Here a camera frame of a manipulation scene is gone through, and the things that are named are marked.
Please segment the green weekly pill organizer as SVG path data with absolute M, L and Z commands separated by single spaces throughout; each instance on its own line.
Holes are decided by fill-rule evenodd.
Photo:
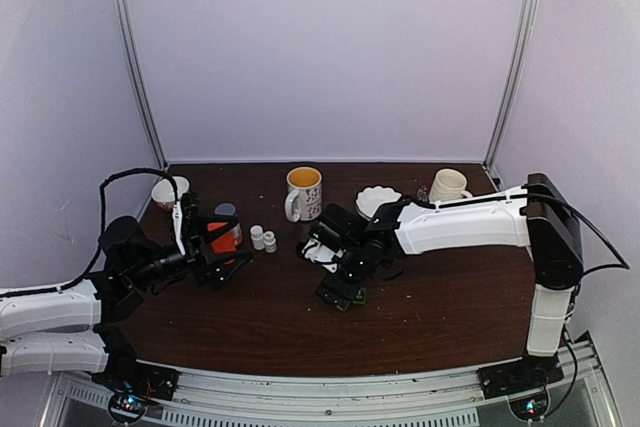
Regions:
M 367 290 L 365 287 L 362 287 L 357 291 L 354 299 L 351 301 L 351 304 L 356 306 L 364 306 L 367 303 L 367 299 Z

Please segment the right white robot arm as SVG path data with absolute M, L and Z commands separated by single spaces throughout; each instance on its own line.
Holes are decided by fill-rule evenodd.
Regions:
M 409 196 L 379 201 L 354 215 L 332 203 L 298 246 L 299 256 L 326 269 L 317 295 L 338 310 L 354 303 L 365 280 L 385 262 L 430 251 L 511 246 L 531 252 L 535 287 L 526 356 L 513 366 L 519 387 L 535 387 L 551 371 L 569 305 L 584 273 L 580 221 L 544 174 L 521 187 L 435 203 Z

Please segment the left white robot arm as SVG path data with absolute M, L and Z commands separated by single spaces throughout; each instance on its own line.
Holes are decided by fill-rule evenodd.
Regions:
M 216 253 L 212 244 L 238 223 L 234 216 L 187 215 L 172 244 L 160 245 L 131 216 L 113 220 L 98 239 L 101 270 L 73 281 L 1 292 L 1 373 L 84 371 L 108 386 L 137 389 L 150 379 L 117 323 L 166 287 L 193 277 L 222 288 L 252 258 Z

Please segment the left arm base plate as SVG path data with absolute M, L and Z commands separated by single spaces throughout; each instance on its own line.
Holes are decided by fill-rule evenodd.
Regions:
M 132 370 L 124 373 L 93 373 L 91 380 L 114 393 L 130 394 L 142 399 L 171 401 L 178 385 L 179 372 L 149 364 L 136 364 Z

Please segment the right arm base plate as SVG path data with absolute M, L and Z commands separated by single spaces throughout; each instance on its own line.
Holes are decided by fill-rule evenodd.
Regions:
M 484 367 L 477 374 L 486 400 L 541 389 L 564 379 L 563 369 L 559 365 L 531 364 L 523 359 Z

